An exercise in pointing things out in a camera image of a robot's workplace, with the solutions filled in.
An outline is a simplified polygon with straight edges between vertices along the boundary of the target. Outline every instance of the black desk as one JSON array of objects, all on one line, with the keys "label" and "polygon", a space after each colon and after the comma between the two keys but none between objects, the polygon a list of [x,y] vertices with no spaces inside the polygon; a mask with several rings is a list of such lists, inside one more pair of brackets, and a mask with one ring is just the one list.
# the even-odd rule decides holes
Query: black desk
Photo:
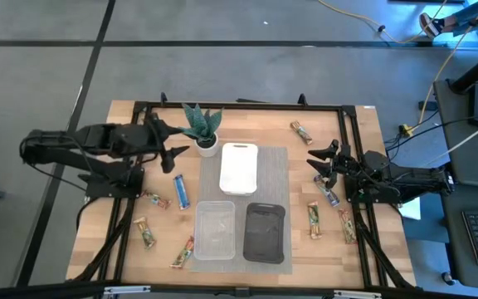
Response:
[{"label": "black desk", "polygon": [[[442,122],[467,117],[467,96],[452,93],[445,81],[435,82],[434,88]],[[447,146],[451,148],[477,130],[465,121],[444,127]],[[441,199],[450,239],[446,250],[451,275],[465,286],[478,287],[478,265],[461,215],[463,210],[478,209],[478,135],[451,152],[450,158],[453,173],[461,181],[455,192]]]},{"label": "black desk", "polygon": [[442,198],[442,205],[450,239],[451,275],[465,286],[478,287],[478,265],[461,215],[464,210],[478,210],[478,187],[457,185],[455,192]]},{"label": "black desk", "polygon": [[[468,117],[468,95],[453,93],[446,81],[435,82],[434,88],[442,122]],[[457,145],[477,130],[477,127],[469,125],[467,121],[445,126],[447,147]],[[478,135],[452,151],[450,158],[456,179],[463,184],[478,186]]]}]

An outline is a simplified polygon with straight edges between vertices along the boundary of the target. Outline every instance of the wooden table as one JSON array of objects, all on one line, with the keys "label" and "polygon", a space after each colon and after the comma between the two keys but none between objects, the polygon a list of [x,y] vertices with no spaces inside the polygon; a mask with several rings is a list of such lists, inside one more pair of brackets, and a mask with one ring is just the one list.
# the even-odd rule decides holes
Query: wooden table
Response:
[{"label": "wooden table", "polygon": [[[107,122],[129,123],[134,102],[114,100]],[[155,108],[160,119],[171,126],[188,126],[181,109]],[[363,151],[376,150],[384,153],[383,138],[374,107],[357,107],[358,124]],[[289,123],[298,120],[310,133],[314,143],[306,146]],[[351,125],[346,120],[349,140]],[[307,150],[323,149],[332,139],[340,140],[337,114],[329,111],[300,110],[224,110],[222,124],[218,129],[219,141],[245,142],[260,146],[285,146],[289,157],[290,224],[293,272],[289,275],[253,273],[190,272],[190,261],[182,270],[172,269],[169,264],[178,255],[190,235],[193,235],[195,207],[198,196],[198,176],[201,157],[191,147],[176,159],[171,174],[163,174],[159,159],[144,165],[144,187],[165,199],[172,199],[167,210],[151,204],[148,200],[136,200],[134,218],[146,216],[157,243],[144,251],[143,241],[135,225],[131,226],[124,261],[122,281],[128,283],[178,284],[205,286],[251,286],[251,287],[363,287],[358,247],[345,244],[344,235],[335,208],[331,208],[312,182],[315,170],[305,160],[310,158]],[[167,147],[192,145],[193,141],[183,135],[171,136]],[[355,154],[353,141],[352,152]],[[183,174],[192,207],[180,211],[173,185],[173,177]],[[342,208],[351,211],[345,200],[342,178],[334,186]],[[323,237],[312,240],[309,236],[307,203],[319,202],[319,219]],[[77,276],[102,246],[108,226],[112,199],[99,199],[83,213],[77,233],[67,277]],[[375,204],[381,245],[393,265],[414,284],[414,274],[409,257],[402,221],[396,211],[386,204]],[[110,256],[107,278],[112,278],[117,248]],[[377,270],[373,253],[368,248],[368,263],[372,280],[377,284]]]}]

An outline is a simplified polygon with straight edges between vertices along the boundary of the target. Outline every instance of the black plastic tray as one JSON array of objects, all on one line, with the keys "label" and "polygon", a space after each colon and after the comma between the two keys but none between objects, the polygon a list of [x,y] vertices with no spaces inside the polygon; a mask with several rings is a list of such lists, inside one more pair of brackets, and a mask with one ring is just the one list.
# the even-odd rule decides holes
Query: black plastic tray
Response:
[{"label": "black plastic tray", "polygon": [[285,209],[277,204],[250,203],[246,208],[243,257],[251,262],[279,264],[283,255]]}]

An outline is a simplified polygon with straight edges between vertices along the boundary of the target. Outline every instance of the yellow cable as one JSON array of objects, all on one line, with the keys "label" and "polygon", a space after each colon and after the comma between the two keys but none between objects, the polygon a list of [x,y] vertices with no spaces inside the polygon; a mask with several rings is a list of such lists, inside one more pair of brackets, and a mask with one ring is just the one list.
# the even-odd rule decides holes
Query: yellow cable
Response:
[{"label": "yellow cable", "polygon": [[[359,18],[361,20],[364,20],[364,21],[368,21],[368,22],[371,22],[372,24],[376,25],[377,27],[381,27],[381,24],[379,24],[378,22],[374,21],[373,19],[369,18],[369,17],[366,17],[366,16],[362,16],[362,15],[359,15],[357,13],[351,13],[351,12],[345,12],[343,11],[342,9],[338,9],[336,7],[333,7],[331,5],[329,5],[328,3],[322,1],[322,0],[318,0],[318,2],[320,2],[320,4],[324,5],[325,7],[329,8],[329,9],[332,9],[338,13],[342,13],[346,16],[351,16],[351,17],[356,17],[356,18]],[[444,7],[444,5],[446,5],[446,2],[447,0],[444,0],[444,2],[441,3],[441,6],[438,8],[437,10],[437,13],[435,13],[434,16],[432,16],[432,19],[431,21],[417,34],[415,35],[414,37],[411,37],[409,39],[407,39],[406,41],[398,41],[397,39],[395,39],[394,37],[392,37],[390,34],[388,34],[387,32],[387,29],[383,29],[381,31],[381,33],[384,33],[387,35],[388,38],[390,38],[393,42],[396,42],[396,43],[399,43],[399,44],[404,44],[404,43],[408,43],[408,42],[412,42],[414,41],[415,39],[419,38],[420,37],[420,34],[422,34],[422,32],[427,29],[427,27],[429,27],[429,25],[432,24],[432,21],[435,20],[435,18],[437,17],[438,13],[441,11],[441,9]]]},{"label": "yellow cable", "polygon": [[438,71],[437,75],[435,76],[435,79],[431,82],[431,86],[429,86],[429,91],[427,92],[427,97],[425,98],[425,101],[423,102],[423,107],[422,107],[422,113],[420,114],[420,120],[418,121],[418,123],[412,127],[410,129],[411,132],[413,132],[415,129],[417,129],[418,126],[420,126],[420,124],[422,123],[422,120],[423,120],[423,116],[425,115],[425,107],[427,106],[427,102],[429,101],[429,96],[431,96],[431,92],[432,92],[432,83],[436,80],[438,80],[438,77],[440,76],[441,72],[444,70],[444,68],[446,67],[446,64],[449,62],[449,60],[453,57],[453,55],[455,54],[456,52],[456,49],[458,48],[458,46],[461,44],[462,40],[464,39],[464,37],[466,37],[466,34],[470,33],[471,29],[473,29],[473,26],[469,26],[466,31],[464,32],[464,34],[462,35],[461,39],[458,41],[458,43],[456,44],[455,48],[453,49],[453,52],[447,57],[447,59],[444,61],[444,63],[441,65],[440,67],[440,70]]},{"label": "yellow cable", "polygon": [[[357,13],[351,13],[351,12],[346,12],[346,11],[343,11],[341,9],[338,9],[336,7],[333,7],[331,5],[329,5],[328,3],[322,1],[322,0],[318,0],[318,2],[320,2],[320,4],[324,5],[325,7],[329,8],[329,9],[332,9],[338,13],[342,13],[346,16],[351,16],[351,17],[356,17],[356,18],[359,18],[361,20],[364,20],[364,21],[368,21],[368,22],[371,22],[372,24],[378,26],[378,27],[381,27],[381,24],[379,24],[378,22],[374,21],[373,19],[369,18],[369,17],[365,17],[365,16],[362,16],[362,15],[359,15]],[[438,13],[440,12],[440,10],[444,7],[444,5],[446,5],[446,2],[447,0],[444,0],[444,2],[441,4],[440,8],[438,8],[437,10],[437,13],[435,13],[435,15],[432,17],[431,21],[414,37],[411,37],[409,39],[407,39],[406,41],[398,41],[396,40],[395,38],[393,38],[390,34],[388,34],[387,30],[386,29],[383,29],[382,32],[384,32],[388,38],[390,38],[393,42],[396,42],[396,43],[400,43],[400,44],[403,44],[403,43],[407,43],[407,42],[411,42],[413,41],[414,39],[418,38],[420,36],[420,34],[422,34],[422,32],[427,29],[427,27],[429,25],[432,24],[432,21],[435,20],[435,18],[437,17]],[[449,60],[453,57],[453,55],[455,54],[456,52],[456,49],[458,49],[458,47],[460,46],[462,40],[464,39],[464,37],[466,37],[466,34],[468,34],[471,29],[473,29],[473,26],[469,26],[466,31],[464,32],[464,34],[462,35],[461,39],[458,41],[458,43],[456,44],[455,48],[453,49],[453,51],[451,52],[451,54],[447,57],[447,59],[444,61],[444,63],[441,65],[440,67],[440,70],[438,71],[437,75],[435,76],[435,79],[432,81],[432,83],[436,80],[438,80],[438,77],[440,76],[441,72],[444,70],[444,68],[446,67],[447,63],[449,62]],[[431,92],[432,92],[432,83],[431,83],[431,86],[429,86],[429,91],[427,92],[427,97],[425,98],[425,101],[423,102],[423,107],[422,107],[422,113],[420,114],[420,119],[418,121],[418,123],[411,127],[410,131],[413,132],[415,129],[417,129],[420,124],[422,123],[422,120],[423,120],[423,116],[425,115],[425,107],[427,106],[427,102],[429,101],[429,96],[431,96]]]}]

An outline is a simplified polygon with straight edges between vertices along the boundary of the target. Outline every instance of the transparent container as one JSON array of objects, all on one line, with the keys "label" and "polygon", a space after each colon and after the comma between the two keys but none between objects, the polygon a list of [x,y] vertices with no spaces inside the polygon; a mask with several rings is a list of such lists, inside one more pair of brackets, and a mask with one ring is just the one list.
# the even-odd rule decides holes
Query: transparent container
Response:
[{"label": "transparent container", "polygon": [[231,201],[197,204],[195,258],[229,260],[236,255],[236,205]]}]

